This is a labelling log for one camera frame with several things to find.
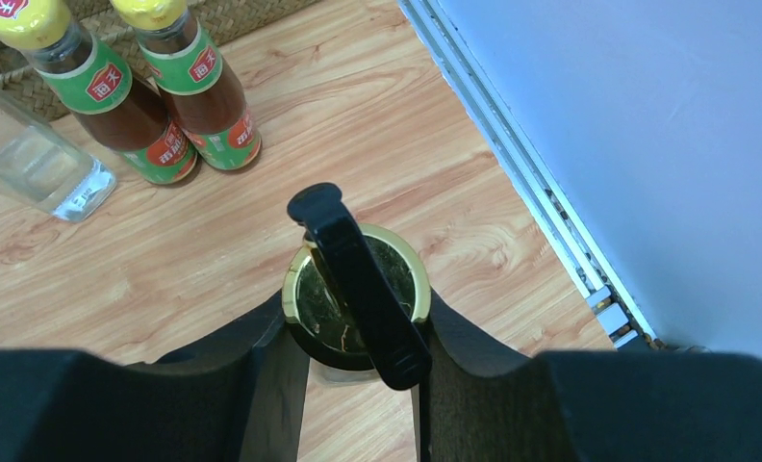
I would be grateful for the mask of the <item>brownish glass oil bottle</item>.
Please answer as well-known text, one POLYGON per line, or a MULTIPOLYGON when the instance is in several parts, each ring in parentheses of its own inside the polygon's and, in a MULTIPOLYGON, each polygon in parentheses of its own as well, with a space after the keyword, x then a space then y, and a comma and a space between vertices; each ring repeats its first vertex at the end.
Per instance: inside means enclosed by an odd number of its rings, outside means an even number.
POLYGON ((298 192, 287 213, 304 234, 282 309, 318 380, 381 380, 398 391, 418 385, 432 365, 422 332, 431 286, 416 251, 389 229, 357 222, 333 183, 298 192))

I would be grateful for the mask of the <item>clear oil bottle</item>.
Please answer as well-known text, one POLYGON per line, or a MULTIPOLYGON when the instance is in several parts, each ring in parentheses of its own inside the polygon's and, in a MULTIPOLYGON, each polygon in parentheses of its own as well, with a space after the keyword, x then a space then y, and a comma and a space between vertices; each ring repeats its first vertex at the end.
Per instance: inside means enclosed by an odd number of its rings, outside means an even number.
POLYGON ((114 191, 114 173, 0 90, 0 194, 81 222, 114 191))

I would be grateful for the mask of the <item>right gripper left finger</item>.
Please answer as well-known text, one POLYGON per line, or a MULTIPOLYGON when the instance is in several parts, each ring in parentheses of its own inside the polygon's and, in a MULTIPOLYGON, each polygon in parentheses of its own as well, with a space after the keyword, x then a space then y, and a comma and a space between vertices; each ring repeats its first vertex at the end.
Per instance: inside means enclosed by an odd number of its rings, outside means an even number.
POLYGON ((150 364, 0 349, 0 461, 293 461, 308 368, 278 295, 150 364))

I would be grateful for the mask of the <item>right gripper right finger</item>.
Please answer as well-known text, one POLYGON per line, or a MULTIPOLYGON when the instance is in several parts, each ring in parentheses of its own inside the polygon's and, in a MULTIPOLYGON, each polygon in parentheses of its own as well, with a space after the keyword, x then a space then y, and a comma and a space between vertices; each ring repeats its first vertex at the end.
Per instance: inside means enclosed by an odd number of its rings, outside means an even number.
POLYGON ((525 356, 431 297, 413 395, 421 461, 762 461, 762 360, 733 353, 525 356))

